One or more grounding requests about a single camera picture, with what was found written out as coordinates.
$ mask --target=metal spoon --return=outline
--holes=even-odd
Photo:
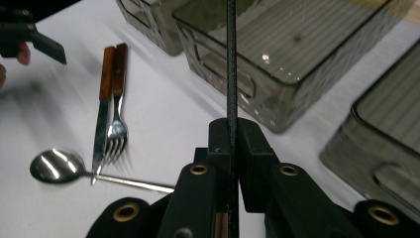
[[[79,179],[80,177],[92,177],[92,173],[87,172],[84,168],[84,163],[81,158],[75,154],[59,149],[51,149],[37,155],[31,162],[30,171],[32,177],[35,179],[54,184],[70,182]],[[173,186],[158,184],[155,182],[130,180],[102,175],[96,175],[96,178],[132,185],[157,193],[171,193],[174,190]]]

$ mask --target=dark background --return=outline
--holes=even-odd
[[[78,1],[81,0],[0,0],[0,6],[29,10],[34,21],[39,22]]]

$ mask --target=brown fork handle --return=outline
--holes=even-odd
[[[111,99],[111,84],[115,72],[115,53],[115,47],[107,47],[104,49],[101,86],[99,90],[100,101]]]
[[[121,96],[124,93],[126,81],[127,44],[117,45],[115,77],[112,83],[112,94]]]

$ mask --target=white table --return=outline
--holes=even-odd
[[[0,90],[0,237],[84,237],[110,203],[161,195],[88,178],[53,186],[33,179],[31,160],[49,148],[84,158],[90,170],[103,49],[129,45],[124,118],[130,142],[124,159],[104,174],[175,184],[194,149],[207,147],[208,124],[226,116],[226,98],[125,22],[114,0],[83,0],[37,24],[61,43],[67,65],[35,51],[21,66],[0,59],[8,79]],[[420,36],[402,21],[284,134],[262,126],[283,162],[304,168],[336,203],[353,209],[363,199],[328,171],[319,153],[353,101]],[[239,115],[251,119],[243,111]],[[263,237],[263,215],[241,212],[241,237]]]

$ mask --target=finger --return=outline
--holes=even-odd
[[[31,62],[31,51],[26,43],[20,43],[18,45],[18,55],[16,56],[19,63],[28,65]]]
[[[0,88],[3,86],[6,81],[6,67],[0,64]]]

